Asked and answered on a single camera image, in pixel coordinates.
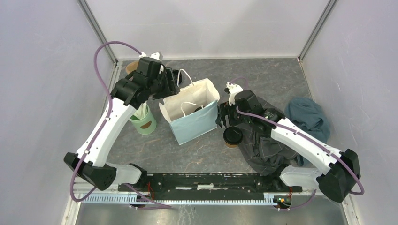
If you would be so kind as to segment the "brown pulp cup carriers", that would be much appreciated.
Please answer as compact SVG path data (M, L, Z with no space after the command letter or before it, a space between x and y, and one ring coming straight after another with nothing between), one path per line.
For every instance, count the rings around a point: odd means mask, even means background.
M131 72L135 71L138 67L138 60L129 63L126 68L126 75L129 75Z

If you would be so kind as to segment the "brown paper coffee cup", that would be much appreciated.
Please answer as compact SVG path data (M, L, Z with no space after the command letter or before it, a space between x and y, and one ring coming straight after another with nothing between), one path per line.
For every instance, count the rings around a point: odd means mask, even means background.
M229 143L229 142L225 142L225 145L228 147L228 148L236 148L236 147L238 147L238 143Z

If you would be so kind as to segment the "light blue paper bag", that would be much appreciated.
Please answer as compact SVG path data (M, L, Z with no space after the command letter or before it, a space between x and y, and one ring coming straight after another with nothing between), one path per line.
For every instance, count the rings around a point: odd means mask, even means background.
M185 73L190 84L181 88L177 95L164 98L159 108L176 141L182 145L217 128L220 95L208 78L193 82L184 69L180 72ZM201 106L203 109L194 112Z

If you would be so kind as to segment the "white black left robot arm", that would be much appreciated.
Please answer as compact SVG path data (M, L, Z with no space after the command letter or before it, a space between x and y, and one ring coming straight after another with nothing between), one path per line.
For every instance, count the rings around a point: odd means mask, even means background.
M143 103L179 91L173 70L162 63L160 53L142 56L137 69L115 84L108 108L86 142L75 153L66 153L64 162L99 190L122 183L129 183L136 191L144 190L147 177L138 166L111 164L107 157L121 129Z

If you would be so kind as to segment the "black plastic cup lid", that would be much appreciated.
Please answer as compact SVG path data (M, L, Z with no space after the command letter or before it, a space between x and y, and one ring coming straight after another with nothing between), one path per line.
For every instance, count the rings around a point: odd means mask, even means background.
M243 140L243 132L238 127L228 127L223 132L223 139L228 143L238 143L240 144Z

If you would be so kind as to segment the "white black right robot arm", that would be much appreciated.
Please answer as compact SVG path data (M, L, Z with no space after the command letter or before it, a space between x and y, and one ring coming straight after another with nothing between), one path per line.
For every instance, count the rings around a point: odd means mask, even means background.
M271 179L276 191L310 188L342 202L360 182L358 155L327 145L295 125L279 109L262 105L251 90L225 88L228 101L218 105L216 124L229 147L239 147L252 168Z

